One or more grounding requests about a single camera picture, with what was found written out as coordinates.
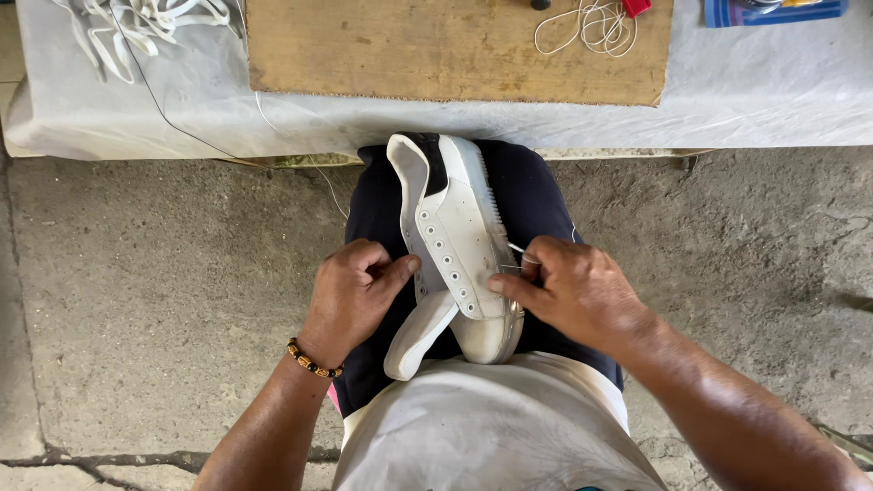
black wire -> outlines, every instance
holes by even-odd
[[[109,6],[109,12],[112,14],[112,18],[115,20],[115,24],[118,25],[118,32],[121,33],[121,37],[124,39],[124,44],[127,46],[127,50],[130,52],[130,56],[131,56],[131,58],[134,59],[134,63],[136,63],[136,68],[137,68],[137,70],[140,71],[140,76],[142,77],[142,81],[146,83],[146,88],[148,89],[148,93],[151,94],[151,96],[152,96],[152,100],[155,102],[155,107],[158,108],[158,113],[161,113],[161,118],[163,118],[163,119],[167,122],[167,124],[168,124],[170,127],[174,128],[174,129],[176,129],[176,130],[178,130],[178,131],[181,131],[181,132],[184,133],[185,135],[188,135],[188,136],[190,136],[191,138],[194,138],[195,140],[197,140],[197,141],[199,141],[199,142],[201,142],[201,143],[204,143],[204,144],[206,144],[206,145],[209,145],[209,146],[212,147],[213,149],[218,150],[219,152],[221,152],[221,153],[227,155],[227,156],[230,157],[230,158],[239,158],[239,157],[235,157],[235,156],[233,156],[232,154],[230,154],[230,153],[228,153],[228,152],[225,152],[224,150],[220,149],[219,147],[216,147],[215,145],[213,145],[213,144],[211,144],[211,143],[209,143],[209,142],[206,142],[205,140],[203,140],[203,139],[201,139],[201,138],[197,138],[196,136],[192,135],[191,133],[185,131],[184,129],[181,129],[181,128],[177,127],[175,124],[173,124],[172,122],[170,122],[169,119],[167,119],[167,115],[164,114],[163,110],[161,109],[161,105],[158,104],[158,100],[157,100],[157,98],[155,97],[155,93],[152,92],[152,87],[148,84],[148,80],[146,80],[146,74],[145,74],[145,72],[142,71],[142,66],[140,66],[140,61],[139,61],[138,59],[136,59],[136,55],[134,54],[134,50],[131,49],[131,47],[130,47],[130,42],[127,41],[127,36],[125,36],[124,31],[121,30],[121,23],[118,21],[118,18],[115,16],[115,11],[113,10],[112,5]]]

hand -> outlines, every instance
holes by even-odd
[[[321,367],[340,366],[366,341],[391,302],[422,266],[418,256],[392,261],[378,242],[357,239],[321,261],[313,299],[297,338],[303,353]]]
[[[543,288],[530,281],[541,278]],[[570,339],[611,353],[657,316],[637,298],[622,270],[604,251],[540,236],[521,260],[521,277],[495,274],[492,292],[517,301]]]

table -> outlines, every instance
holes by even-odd
[[[244,42],[229,29],[192,25],[176,37],[193,51],[161,43],[160,57],[137,59],[167,118],[203,142],[172,128],[145,84],[99,82],[68,13],[51,0],[17,10],[27,80],[10,104],[7,138],[53,156],[353,154],[397,130],[496,138],[564,155],[574,148],[873,144],[873,0],[854,2],[836,19],[711,30],[702,1],[675,0],[659,107],[259,93],[276,129],[249,89]]]

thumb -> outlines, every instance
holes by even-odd
[[[552,300],[552,295],[514,274],[497,273],[488,280],[488,289],[495,294],[515,300],[522,307],[542,310]]]
[[[409,278],[422,267],[422,260],[413,254],[403,256],[394,261],[385,268],[379,280],[376,280],[374,286],[380,292],[389,295],[392,301],[397,294],[406,286]]]

white sneaker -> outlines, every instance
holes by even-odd
[[[479,148],[455,136],[404,132],[388,141],[388,160],[402,185],[401,233],[422,268],[418,307],[395,335],[385,373],[409,380],[447,324],[467,361],[504,362],[519,342],[524,311],[486,286],[495,273],[519,270]]]

